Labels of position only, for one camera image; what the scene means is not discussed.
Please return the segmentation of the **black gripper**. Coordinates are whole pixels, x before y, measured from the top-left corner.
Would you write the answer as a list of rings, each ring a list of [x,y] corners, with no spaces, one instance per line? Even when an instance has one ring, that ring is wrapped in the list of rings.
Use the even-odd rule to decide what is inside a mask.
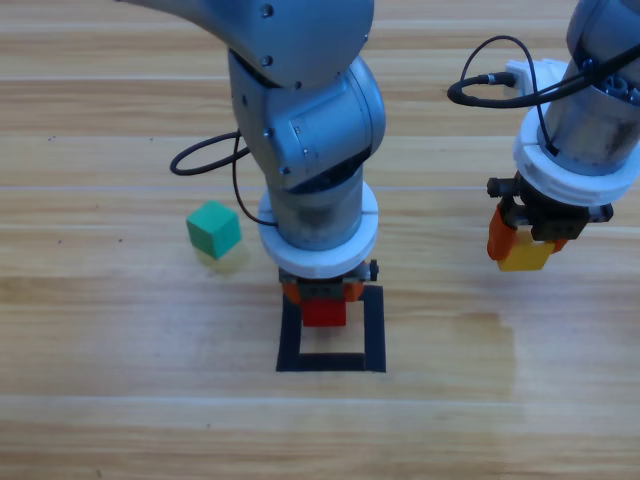
[[[487,193],[500,198],[489,224],[487,253],[494,261],[507,258],[519,227],[530,226],[534,240],[557,240],[553,253],[576,240],[590,223],[606,223],[614,215],[611,204],[591,207],[563,203],[536,190],[520,173],[513,178],[490,178]]]
[[[292,304],[312,300],[356,302],[362,295],[365,284],[375,282],[378,275],[379,264],[376,259],[363,261],[345,274],[326,279],[306,279],[279,269],[283,294]]]

